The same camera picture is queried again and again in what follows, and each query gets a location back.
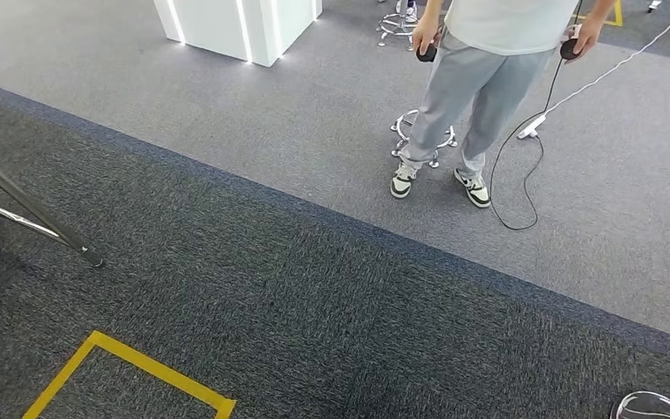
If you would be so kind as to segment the person's right hand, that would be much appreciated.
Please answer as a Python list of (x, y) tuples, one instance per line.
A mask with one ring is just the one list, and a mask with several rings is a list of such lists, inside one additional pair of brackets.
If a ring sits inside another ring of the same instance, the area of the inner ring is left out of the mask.
[(424, 56), (430, 45), (440, 38), (440, 15), (425, 13), (413, 28), (412, 45), (417, 54)]

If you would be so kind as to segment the person's left hand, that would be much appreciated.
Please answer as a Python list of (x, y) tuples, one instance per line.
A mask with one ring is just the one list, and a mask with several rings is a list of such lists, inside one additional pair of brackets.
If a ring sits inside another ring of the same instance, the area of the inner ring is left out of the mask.
[(572, 48), (563, 47), (563, 50), (568, 52), (567, 56), (564, 58), (566, 64), (570, 64), (571, 62), (582, 58), (592, 49), (598, 41), (604, 23), (604, 17), (593, 17), (592, 15), (589, 15), (582, 24), (578, 25), (578, 32), (571, 30), (571, 37), (565, 44), (569, 44), (572, 39), (575, 39), (576, 43)]

